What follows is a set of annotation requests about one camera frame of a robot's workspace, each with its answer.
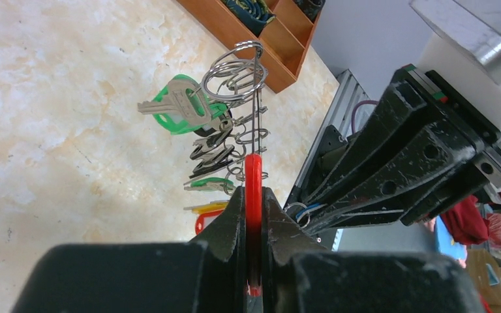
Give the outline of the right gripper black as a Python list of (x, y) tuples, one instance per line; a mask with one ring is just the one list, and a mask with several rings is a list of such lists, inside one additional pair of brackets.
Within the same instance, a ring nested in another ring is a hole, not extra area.
[(501, 187), (500, 131), (434, 70), (397, 70), (372, 115), (318, 187), (305, 231), (434, 218)]

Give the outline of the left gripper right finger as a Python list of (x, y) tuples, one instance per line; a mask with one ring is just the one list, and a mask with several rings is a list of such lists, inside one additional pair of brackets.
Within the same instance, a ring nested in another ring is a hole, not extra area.
[(264, 312), (484, 312), (468, 273), (425, 252), (334, 252), (262, 191)]

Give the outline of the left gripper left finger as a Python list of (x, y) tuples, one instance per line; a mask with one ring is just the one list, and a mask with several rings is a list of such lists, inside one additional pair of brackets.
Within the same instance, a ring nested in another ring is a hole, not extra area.
[(35, 265), (14, 312), (245, 312), (244, 190), (178, 243), (65, 244)]

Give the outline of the keyring with coloured keys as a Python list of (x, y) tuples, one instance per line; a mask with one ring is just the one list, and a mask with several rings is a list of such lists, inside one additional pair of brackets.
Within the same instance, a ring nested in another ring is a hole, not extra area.
[(266, 107), (262, 89), (268, 71), (263, 45), (239, 42), (216, 59), (201, 80), (175, 76), (153, 99), (141, 102), (141, 114), (153, 116), (174, 134), (208, 128), (194, 141), (196, 161), (187, 190), (221, 191), (229, 196), (222, 211), (200, 215), (196, 237), (157, 250), (152, 275), (168, 291), (191, 287), (199, 294), (249, 294), (288, 298), (297, 293), (294, 256), (315, 246), (286, 214), (272, 191), (263, 186), (262, 125)]

